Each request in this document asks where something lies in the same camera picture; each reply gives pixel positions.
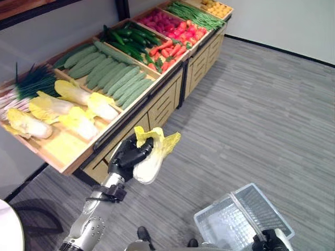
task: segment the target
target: black baseboard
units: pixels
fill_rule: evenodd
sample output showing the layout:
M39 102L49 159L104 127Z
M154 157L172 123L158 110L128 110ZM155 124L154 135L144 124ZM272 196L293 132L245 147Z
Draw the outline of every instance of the black baseboard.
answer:
M332 67L332 68L335 68L335 65L334 65L334 64L331 64L331 63L328 63L328 62L325 62L325 61L322 61L322 60L318 60L318 59L310 58L310 57L308 57L308 56L304 56L304 55L301 55L301 54L298 54L298 53L295 53L295 52L292 52L292 51L286 51L286 50L283 50L283 49L280 49L280 48L277 48L277 47L273 47L273 46L270 46L270 45L267 45L267 44L258 43L258 42L251 41L251 40L244 39L244 38L234 37L234 36L231 36L231 35L228 35L228 34L225 34L225 37L227 37L227 38L232 38L232 39L236 39L236 40L240 40L240 41L247 42L247 43L256 44L256 45L259 45L259 46L262 46L262 47L266 47L266 48L269 48L269 49L272 49L272 50L276 50L276 51L284 52L284 53L287 53L287 54L290 54L290 55L293 55L293 56L297 56L297 57L302 58L302 59L311 60L311 61L313 61L313 62L316 62L316 63L319 63L319 64L323 64L323 65L326 65L326 66L330 66L330 67Z
M33 172L21 185L11 192L4 200L9 203L17 196L37 175L39 175L49 164L44 162L35 172Z

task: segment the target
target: robotic hand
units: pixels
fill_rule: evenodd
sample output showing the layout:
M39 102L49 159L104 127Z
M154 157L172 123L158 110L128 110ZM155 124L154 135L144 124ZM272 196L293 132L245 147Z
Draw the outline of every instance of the robotic hand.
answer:
M141 148L136 147L136 142L133 134L119 143L108 164L108 176L101 185L93 187L60 251L91 251L100 241L105 221L111 214L110 204L123 201L127 193L124 183L132 178L134 165L143 161L153 149L153 138L148 138Z
M291 244L280 229L262 231L265 241L255 235L252 251L293 251Z

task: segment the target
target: white wall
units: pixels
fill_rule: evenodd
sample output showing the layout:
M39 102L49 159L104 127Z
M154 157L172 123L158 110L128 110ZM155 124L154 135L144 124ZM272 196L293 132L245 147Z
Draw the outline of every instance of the white wall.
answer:
M0 82L89 38L118 21L113 0L83 0L0 31ZM0 198L6 197L43 161L0 128Z
M335 0L221 0L227 34L335 64Z

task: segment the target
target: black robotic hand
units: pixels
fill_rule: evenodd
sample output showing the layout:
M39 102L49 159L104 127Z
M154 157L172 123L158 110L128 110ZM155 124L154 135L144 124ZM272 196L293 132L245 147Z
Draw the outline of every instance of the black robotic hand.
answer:
M266 241L260 241L254 236L253 251L293 251L288 239L280 229L269 229L262 231Z
M116 173L127 182L132 178L134 165L143 161L153 149L153 138L148 138L145 144L137 148L136 135L132 134L120 143L108 164L108 173Z

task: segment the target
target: cabinet drawer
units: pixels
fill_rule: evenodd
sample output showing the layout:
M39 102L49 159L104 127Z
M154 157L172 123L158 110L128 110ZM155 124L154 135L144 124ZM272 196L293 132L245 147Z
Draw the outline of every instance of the cabinet drawer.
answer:
M176 84L174 83L148 111L150 129L161 127L174 111Z

